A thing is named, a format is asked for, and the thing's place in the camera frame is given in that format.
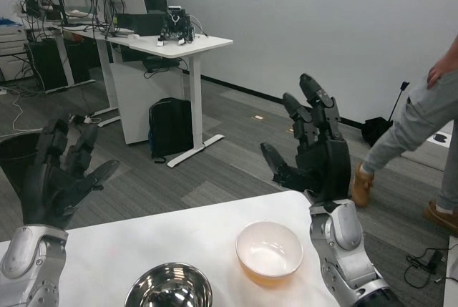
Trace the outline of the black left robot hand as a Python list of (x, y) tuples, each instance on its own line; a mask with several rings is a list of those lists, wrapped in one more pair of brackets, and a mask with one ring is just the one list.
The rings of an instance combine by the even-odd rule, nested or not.
[(33, 165), (26, 171), (19, 199), (25, 225), (66, 229), (82, 201), (104, 184), (120, 166), (108, 160), (87, 172), (99, 127), (88, 126), (76, 144), (67, 145), (69, 122), (55, 117), (41, 131)]

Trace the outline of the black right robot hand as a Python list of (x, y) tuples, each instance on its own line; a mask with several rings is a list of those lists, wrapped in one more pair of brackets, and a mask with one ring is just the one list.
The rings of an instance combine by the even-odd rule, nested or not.
[(348, 197), (351, 161), (347, 142), (338, 128), (341, 121), (336, 100), (311, 76), (302, 74), (299, 84), (311, 109), (292, 94), (283, 94), (283, 106), (293, 120), (298, 140), (296, 166), (290, 166), (274, 146), (260, 149), (273, 173), (273, 182), (307, 193), (312, 203)]

